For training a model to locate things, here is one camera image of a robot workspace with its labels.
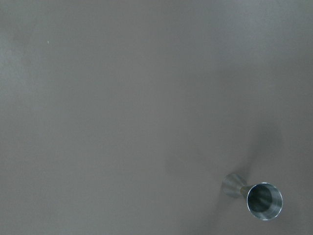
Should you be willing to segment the steel double jigger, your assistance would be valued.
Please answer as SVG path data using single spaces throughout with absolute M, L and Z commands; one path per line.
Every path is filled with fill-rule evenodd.
M 248 211 L 262 221 L 277 218 L 283 208 L 283 196 L 276 186 L 267 182 L 249 186 L 236 173 L 223 179 L 222 191 L 232 198 L 243 197 Z

